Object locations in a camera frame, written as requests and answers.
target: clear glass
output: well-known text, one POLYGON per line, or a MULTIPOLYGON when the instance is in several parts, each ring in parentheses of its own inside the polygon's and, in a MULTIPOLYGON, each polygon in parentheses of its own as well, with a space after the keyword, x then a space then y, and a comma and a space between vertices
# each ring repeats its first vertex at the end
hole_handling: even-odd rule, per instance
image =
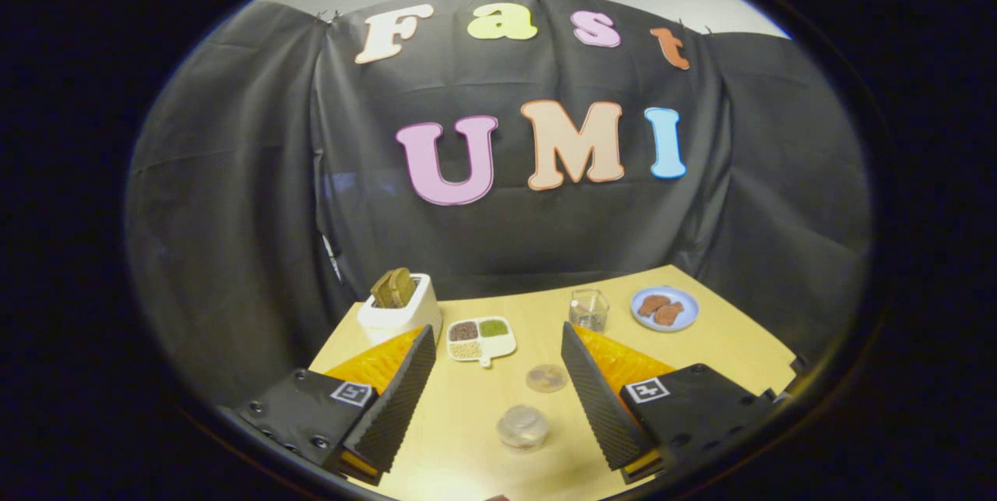
POLYGON ((602 333, 609 319, 609 300, 597 288, 581 288, 571 292, 571 306, 567 319, 574 326, 602 333))
POLYGON ((502 443, 516 452, 533 452, 544 445, 548 420, 536 408, 516 405, 498 420, 496 429, 502 443))

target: black fabric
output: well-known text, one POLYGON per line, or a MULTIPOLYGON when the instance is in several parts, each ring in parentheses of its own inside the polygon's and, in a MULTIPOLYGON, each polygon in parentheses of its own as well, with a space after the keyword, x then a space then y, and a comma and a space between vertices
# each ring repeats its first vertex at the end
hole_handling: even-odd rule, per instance
POLYGON ((339 266, 349 287, 370 288, 384 271, 429 273, 438 298, 476 298, 582 284, 675 263, 698 270, 719 221, 727 188, 730 121, 719 70, 702 36, 651 14, 602 0, 396 0, 329 26, 315 69, 315 152, 322 154, 339 266), (526 6, 538 28, 528 40, 480 40, 467 33, 478 6, 526 6), (430 3, 434 14, 401 42, 402 51, 364 65, 371 15, 430 3), (616 48, 584 45, 570 17, 578 10, 614 20, 616 48), (669 26, 684 41, 688 71, 670 65, 652 28, 669 26), (595 102, 620 104, 620 161, 625 175, 595 184, 565 177, 559 188, 528 188, 534 131, 520 107, 562 103, 578 129, 595 102), (651 174, 651 107, 680 114, 677 179, 651 174), (477 202, 438 206, 409 179, 395 134, 438 122, 442 177, 467 178, 467 142, 453 124, 491 115, 495 181, 477 202))
POLYGON ((188 380, 226 405, 306 366, 396 266, 431 274, 448 299, 673 263, 815 358, 851 314, 870 239, 858 142, 795 43, 702 36, 602 0, 399 0, 333 24, 253 4, 165 88, 128 201, 146 314, 188 380), (537 36, 470 36, 471 12, 492 2, 530 8, 537 36), (423 3, 434 15, 401 53, 354 63, 364 19, 423 3), (608 14, 622 44, 580 43, 577 10, 608 14), (689 70, 665 60, 649 33, 659 26, 683 40, 689 70), (540 99, 578 127, 592 103, 620 104, 624 178, 528 188, 534 136, 520 107, 540 99), (683 177, 650 173, 650 107, 680 114, 683 177), (469 115, 498 119, 494 185, 469 205, 428 203, 395 134, 438 122, 442 175, 463 181, 467 144, 453 124, 469 115))
POLYGON ((181 374, 232 406, 334 328, 315 238, 307 93, 323 28, 260 4, 178 68, 136 143, 129 263, 181 374))
POLYGON ((816 360, 855 312, 872 253, 857 131, 789 40, 707 36, 731 104, 731 184, 695 277, 816 360))

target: orange soft finger pad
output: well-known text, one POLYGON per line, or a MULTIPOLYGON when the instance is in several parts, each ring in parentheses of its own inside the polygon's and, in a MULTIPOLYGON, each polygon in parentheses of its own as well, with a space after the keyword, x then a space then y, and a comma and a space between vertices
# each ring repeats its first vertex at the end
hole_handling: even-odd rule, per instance
POLYGON ((620 405, 623 405, 627 411, 630 411, 630 408, 627 408, 626 404, 623 403, 623 398, 619 395, 625 384, 638 383, 641 380, 662 376, 662 374, 675 370, 674 367, 659 362, 657 359, 649 358, 644 353, 634 351, 634 349, 613 341, 605 335, 587 330, 584 327, 572 327, 581 342, 585 344, 589 355, 592 355, 602 377, 609 384, 610 390, 616 394, 620 405))
POLYGON ((346 380, 349 383, 370 384, 378 394, 384 394, 385 388, 395 377, 398 368, 405 360, 413 342, 423 328, 396 335, 384 344, 373 346, 325 373, 325 376, 346 380))

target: glass cup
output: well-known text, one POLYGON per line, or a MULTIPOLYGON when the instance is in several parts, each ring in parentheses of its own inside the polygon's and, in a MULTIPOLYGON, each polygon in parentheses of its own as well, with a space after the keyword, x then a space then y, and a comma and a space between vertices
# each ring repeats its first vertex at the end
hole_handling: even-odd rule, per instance
POLYGON ((581 288, 571 291, 571 307, 567 319, 574 326, 580 326, 602 333, 606 330, 609 317, 609 300, 597 288, 581 288))

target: plastic lid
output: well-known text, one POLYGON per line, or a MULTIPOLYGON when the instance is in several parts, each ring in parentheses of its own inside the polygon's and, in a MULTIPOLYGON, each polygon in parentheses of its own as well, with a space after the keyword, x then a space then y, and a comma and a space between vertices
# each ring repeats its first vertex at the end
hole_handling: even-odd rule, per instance
POLYGON ((530 408, 528 405, 516 405, 509 408, 502 419, 509 427, 526 429, 537 422, 540 416, 541 413, 537 409, 530 408))
POLYGON ((527 372, 527 386, 537 392, 556 392, 566 384, 567 372, 556 364, 539 364, 527 372))

